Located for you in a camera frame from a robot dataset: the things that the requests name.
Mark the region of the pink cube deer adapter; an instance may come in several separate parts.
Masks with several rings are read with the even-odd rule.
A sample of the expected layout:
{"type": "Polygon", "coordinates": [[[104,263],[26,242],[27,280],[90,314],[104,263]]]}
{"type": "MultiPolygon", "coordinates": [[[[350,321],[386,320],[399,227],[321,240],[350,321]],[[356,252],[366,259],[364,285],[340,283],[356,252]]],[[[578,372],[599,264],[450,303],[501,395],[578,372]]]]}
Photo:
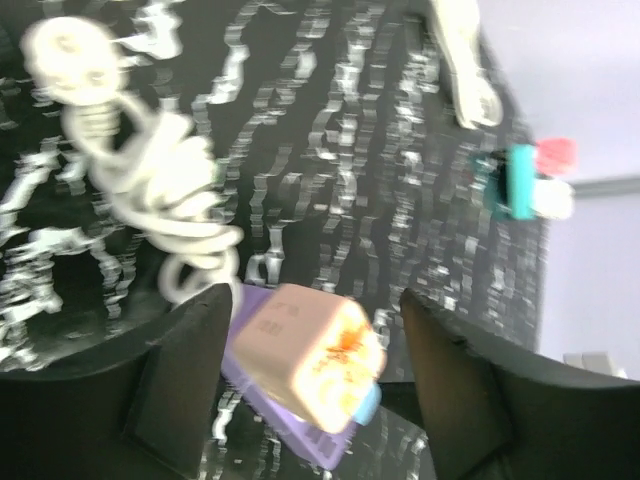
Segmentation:
{"type": "Polygon", "coordinates": [[[231,351],[267,396],[331,434],[345,429],[386,365],[357,301],[296,284],[273,292],[231,351]]]}

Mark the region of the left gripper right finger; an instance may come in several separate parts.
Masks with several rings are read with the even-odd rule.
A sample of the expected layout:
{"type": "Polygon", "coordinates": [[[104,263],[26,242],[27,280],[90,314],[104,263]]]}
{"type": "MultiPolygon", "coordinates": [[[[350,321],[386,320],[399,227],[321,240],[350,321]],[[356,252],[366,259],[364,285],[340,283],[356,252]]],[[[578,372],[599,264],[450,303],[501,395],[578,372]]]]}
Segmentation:
{"type": "Polygon", "coordinates": [[[438,478],[638,478],[638,382],[535,354],[411,289],[400,307],[438,478]]]}

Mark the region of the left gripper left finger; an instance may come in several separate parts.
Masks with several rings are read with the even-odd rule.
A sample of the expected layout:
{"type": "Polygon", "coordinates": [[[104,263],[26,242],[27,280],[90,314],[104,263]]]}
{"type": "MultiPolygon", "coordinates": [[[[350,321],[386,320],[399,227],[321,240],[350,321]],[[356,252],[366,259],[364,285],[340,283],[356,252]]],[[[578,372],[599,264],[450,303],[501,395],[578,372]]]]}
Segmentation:
{"type": "Polygon", "coordinates": [[[231,309],[216,285],[45,369],[2,374],[2,478],[197,478],[231,309]]]}

